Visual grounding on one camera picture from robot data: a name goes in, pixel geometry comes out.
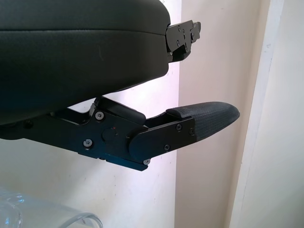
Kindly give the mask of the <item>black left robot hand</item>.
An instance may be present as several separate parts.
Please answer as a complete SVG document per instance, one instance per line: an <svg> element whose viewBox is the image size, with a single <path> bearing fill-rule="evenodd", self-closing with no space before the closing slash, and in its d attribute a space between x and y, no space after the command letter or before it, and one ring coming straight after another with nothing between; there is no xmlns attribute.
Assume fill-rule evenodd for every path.
<svg viewBox="0 0 304 228"><path fill-rule="evenodd" d="M167 74L201 24L171 24L158 0L3 0L0 137L28 139L143 171L151 158L234 123L224 102L144 114L106 98Z"/></svg>

